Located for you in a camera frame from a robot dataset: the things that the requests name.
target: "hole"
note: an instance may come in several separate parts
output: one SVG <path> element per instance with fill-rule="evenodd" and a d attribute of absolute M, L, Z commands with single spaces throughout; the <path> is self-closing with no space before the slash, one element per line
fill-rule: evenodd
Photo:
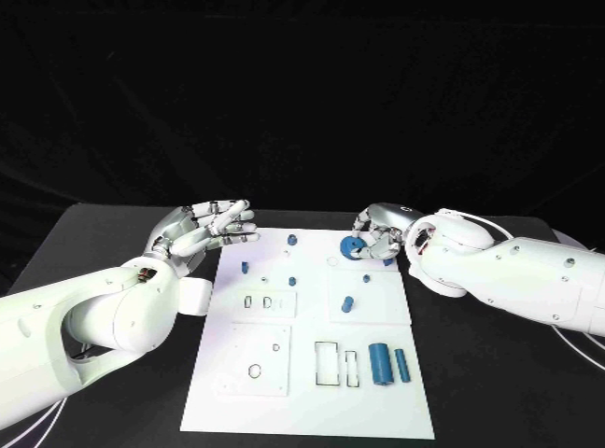
<path fill-rule="evenodd" d="M 249 376 L 251 378 L 256 378 L 259 376 L 259 374 L 262 373 L 262 368 L 259 367 L 259 364 L 252 364 L 252 366 L 249 366 Z"/>

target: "black tabletop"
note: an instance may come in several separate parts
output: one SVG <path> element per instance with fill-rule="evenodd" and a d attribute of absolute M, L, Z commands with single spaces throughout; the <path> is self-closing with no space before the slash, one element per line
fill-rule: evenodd
<path fill-rule="evenodd" d="M 140 255 L 170 208 L 79 204 L 62 216 L 11 293 L 119 266 Z M 262 227 L 349 229 L 354 214 L 264 210 Z M 494 217 L 514 234 L 555 241 L 530 217 Z M 194 276 L 213 280 L 219 251 Z M 605 374 L 548 326 L 480 303 L 434 294 L 399 270 L 435 441 L 180 432 L 204 318 L 180 315 L 161 346 L 72 395 L 43 444 L 49 447 L 219 446 L 605 446 Z M 0 431 L 0 446 L 39 415 Z M 33 446 L 33 431 L 26 443 Z"/>

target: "white robotic arm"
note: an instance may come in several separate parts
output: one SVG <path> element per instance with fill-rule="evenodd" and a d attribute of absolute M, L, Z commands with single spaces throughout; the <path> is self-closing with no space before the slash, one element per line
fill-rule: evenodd
<path fill-rule="evenodd" d="M 352 238 L 370 221 L 377 242 L 372 247 L 356 242 L 350 258 L 390 258 L 403 245 L 411 276 L 438 294 L 463 297 L 470 292 L 527 319 L 605 336 L 605 255 L 513 238 L 504 230 L 509 239 L 497 244 L 464 216 L 480 219 L 451 210 L 422 216 L 396 204 L 370 205 L 356 219 Z"/>
<path fill-rule="evenodd" d="M 0 429 L 134 362 L 171 332 L 177 312 L 204 315 L 212 283 L 183 278 L 206 250 L 258 239 L 246 201 L 177 208 L 142 257 L 0 299 Z M 66 353 L 60 328 L 98 357 Z"/>

